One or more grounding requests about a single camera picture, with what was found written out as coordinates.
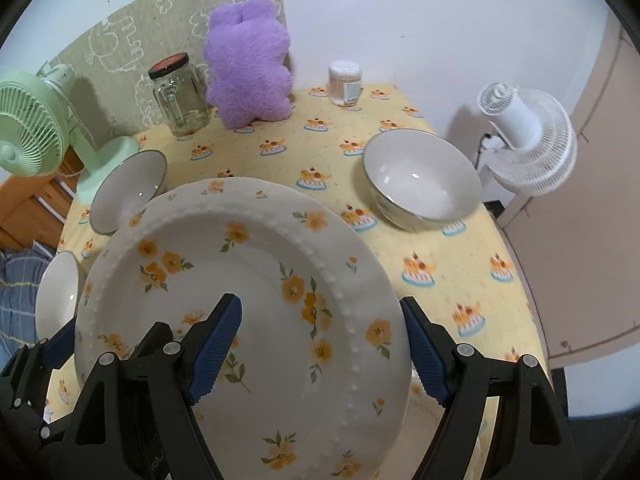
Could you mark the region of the large white floral bowl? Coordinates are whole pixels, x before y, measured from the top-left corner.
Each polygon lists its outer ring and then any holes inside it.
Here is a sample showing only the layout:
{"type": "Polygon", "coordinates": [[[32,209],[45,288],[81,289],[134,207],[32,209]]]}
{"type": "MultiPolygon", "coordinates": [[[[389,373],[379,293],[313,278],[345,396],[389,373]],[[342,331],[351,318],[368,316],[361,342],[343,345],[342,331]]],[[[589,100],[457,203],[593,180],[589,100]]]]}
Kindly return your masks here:
{"type": "Polygon", "coordinates": [[[51,338],[76,314],[86,276],[72,252],[60,252],[51,260],[43,272],[36,298],[39,339],[51,338]]]}

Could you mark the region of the white plate orange flowers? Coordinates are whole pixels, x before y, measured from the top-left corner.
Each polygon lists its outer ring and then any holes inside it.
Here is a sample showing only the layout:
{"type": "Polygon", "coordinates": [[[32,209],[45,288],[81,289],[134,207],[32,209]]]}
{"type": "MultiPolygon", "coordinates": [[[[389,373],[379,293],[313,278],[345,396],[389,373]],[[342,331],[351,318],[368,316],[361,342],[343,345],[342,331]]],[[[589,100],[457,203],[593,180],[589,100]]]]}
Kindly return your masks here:
{"type": "Polygon", "coordinates": [[[372,478],[408,401],[404,316],[360,236],[287,186],[201,180],[127,212],[78,304],[77,377],[156,322],[183,339],[224,294],[242,321],[194,408],[222,474],[372,478]]]}

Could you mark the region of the medium white floral bowl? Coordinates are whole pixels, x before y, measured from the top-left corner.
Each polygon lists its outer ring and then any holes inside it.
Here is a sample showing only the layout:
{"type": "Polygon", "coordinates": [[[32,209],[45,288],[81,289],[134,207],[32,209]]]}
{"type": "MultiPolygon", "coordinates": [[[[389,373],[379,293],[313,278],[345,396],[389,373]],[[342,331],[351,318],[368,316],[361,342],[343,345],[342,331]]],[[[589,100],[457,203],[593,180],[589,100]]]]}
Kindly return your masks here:
{"type": "Polygon", "coordinates": [[[90,206],[94,232],[117,231],[147,202],[166,188],[168,162],[157,150],[134,154],[121,162],[102,182],[90,206]]]}

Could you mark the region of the blue plaid pillow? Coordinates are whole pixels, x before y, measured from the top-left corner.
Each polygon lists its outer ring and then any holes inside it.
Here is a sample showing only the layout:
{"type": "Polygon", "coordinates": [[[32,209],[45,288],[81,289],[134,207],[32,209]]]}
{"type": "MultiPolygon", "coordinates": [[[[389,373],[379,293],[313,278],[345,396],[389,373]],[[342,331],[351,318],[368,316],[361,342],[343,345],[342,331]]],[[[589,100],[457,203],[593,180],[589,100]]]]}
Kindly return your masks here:
{"type": "Polygon", "coordinates": [[[53,258],[47,245],[1,251],[1,364],[23,346],[38,341],[36,298],[44,271],[53,258]]]}

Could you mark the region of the wooden bed headboard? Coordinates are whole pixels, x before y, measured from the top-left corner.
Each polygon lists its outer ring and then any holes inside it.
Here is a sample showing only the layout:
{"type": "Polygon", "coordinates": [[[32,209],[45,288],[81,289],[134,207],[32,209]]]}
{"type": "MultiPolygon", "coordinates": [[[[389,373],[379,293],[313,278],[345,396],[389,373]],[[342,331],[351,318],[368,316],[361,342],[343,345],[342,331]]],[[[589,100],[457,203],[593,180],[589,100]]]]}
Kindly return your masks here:
{"type": "Polygon", "coordinates": [[[84,169],[71,148],[53,174],[21,178],[10,174],[1,181],[1,248],[16,252],[35,242],[58,246],[64,226],[80,213],[75,195],[84,169]]]}

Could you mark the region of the beige door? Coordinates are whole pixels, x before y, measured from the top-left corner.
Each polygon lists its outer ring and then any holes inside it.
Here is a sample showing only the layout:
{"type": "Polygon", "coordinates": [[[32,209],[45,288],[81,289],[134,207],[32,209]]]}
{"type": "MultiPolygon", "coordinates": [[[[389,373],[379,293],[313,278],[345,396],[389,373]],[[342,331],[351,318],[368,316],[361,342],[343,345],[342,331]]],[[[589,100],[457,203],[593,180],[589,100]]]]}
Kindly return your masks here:
{"type": "Polygon", "coordinates": [[[553,368],[639,340],[639,53],[615,15],[572,122],[572,174],[506,225],[553,368]]]}

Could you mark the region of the green desk fan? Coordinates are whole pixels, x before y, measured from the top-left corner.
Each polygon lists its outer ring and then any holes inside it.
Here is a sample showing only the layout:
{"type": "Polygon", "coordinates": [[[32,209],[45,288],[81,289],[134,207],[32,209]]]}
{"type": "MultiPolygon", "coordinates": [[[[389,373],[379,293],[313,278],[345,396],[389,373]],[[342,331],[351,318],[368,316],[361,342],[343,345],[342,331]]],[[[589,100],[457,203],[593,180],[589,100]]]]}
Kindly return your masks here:
{"type": "Polygon", "coordinates": [[[77,77],[67,64],[44,72],[1,72],[1,168],[15,177],[52,177],[73,150],[81,170],[75,195],[91,203],[107,176],[137,154],[138,141],[118,136],[97,148],[76,112],[70,92],[77,77]]]}

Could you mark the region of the small white floral bowl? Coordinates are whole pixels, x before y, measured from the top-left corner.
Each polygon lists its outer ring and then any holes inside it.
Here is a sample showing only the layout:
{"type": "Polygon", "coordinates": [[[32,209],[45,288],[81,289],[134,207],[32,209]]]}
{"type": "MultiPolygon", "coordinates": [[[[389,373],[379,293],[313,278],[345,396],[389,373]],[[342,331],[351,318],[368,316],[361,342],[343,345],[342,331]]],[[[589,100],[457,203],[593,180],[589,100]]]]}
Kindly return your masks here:
{"type": "Polygon", "coordinates": [[[364,147],[362,168],[380,213],[408,232],[434,230],[468,218],[483,188],[472,162],[436,134],[393,129],[364,147]]]}

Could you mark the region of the white desk fan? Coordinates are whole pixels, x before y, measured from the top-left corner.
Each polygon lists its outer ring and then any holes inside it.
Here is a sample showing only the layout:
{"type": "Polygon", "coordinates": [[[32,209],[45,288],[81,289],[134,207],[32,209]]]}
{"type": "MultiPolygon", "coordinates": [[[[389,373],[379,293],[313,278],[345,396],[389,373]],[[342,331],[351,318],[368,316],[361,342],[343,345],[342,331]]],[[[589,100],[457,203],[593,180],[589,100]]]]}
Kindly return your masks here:
{"type": "Polygon", "coordinates": [[[557,99],[498,81],[480,90],[477,105],[501,141],[488,148],[484,166],[503,188],[535,197],[568,179],[577,160],[577,136],[557,99]]]}

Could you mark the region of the glass jar red lid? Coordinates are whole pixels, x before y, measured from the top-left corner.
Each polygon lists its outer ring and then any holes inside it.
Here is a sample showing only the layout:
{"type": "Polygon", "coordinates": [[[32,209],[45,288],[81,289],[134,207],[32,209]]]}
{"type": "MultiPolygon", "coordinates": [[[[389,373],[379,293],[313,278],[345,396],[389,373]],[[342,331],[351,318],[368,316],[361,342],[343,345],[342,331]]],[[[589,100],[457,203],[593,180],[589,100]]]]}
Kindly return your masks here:
{"type": "Polygon", "coordinates": [[[187,136],[209,123],[198,74],[186,52],[169,55],[155,63],[149,68],[148,76],[154,99],[174,136],[187,136]]]}

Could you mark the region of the purple plush toy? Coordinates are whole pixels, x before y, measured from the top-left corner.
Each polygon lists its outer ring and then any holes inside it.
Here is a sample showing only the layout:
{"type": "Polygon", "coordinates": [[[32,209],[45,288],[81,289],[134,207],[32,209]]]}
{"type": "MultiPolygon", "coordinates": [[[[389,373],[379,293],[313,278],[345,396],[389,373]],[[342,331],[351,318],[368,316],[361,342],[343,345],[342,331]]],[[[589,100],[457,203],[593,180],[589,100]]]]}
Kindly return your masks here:
{"type": "Polygon", "coordinates": [[[206,101],[218,108],[226,128],[291,115],[293,78],[284,65],[290,45],[271,0],[229,3],[209,15],[203,58],[212,80],[206,101]]]}

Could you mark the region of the cotton swab container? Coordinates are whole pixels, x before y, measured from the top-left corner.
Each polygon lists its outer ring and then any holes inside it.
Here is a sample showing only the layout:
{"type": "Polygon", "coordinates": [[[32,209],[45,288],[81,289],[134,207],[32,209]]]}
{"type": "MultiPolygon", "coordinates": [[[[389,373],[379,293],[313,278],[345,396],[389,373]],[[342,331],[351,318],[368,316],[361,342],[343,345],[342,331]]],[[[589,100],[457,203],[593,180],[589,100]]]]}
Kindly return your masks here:
{"type": "Polygon", "coordinates": [[[329,98],[337,106],[353,106],[360,97],[362,69],[352,61],[336,60],[329,65],[329,98]]]}

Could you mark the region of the green cartoon wall mat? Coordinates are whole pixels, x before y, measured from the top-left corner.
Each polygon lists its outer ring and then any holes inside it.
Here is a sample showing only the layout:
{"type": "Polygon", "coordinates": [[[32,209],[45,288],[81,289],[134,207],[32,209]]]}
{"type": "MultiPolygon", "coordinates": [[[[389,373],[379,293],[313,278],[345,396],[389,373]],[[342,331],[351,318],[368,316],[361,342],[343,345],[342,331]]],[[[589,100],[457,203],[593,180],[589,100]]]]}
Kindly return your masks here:
{"type": "MultiPolygon", "coordinates": [[[[97,22],[52,63],[77,77],[70,99],[98,141],[136,134],[165,117],[153,96],[148,69],[166,56],[186,52],[205,86],[212,80],[203,58],[209,14],[244,0],[136,0],[97,22]]],[[[284,22],[283,0],[271,0],[284,22]]]]}

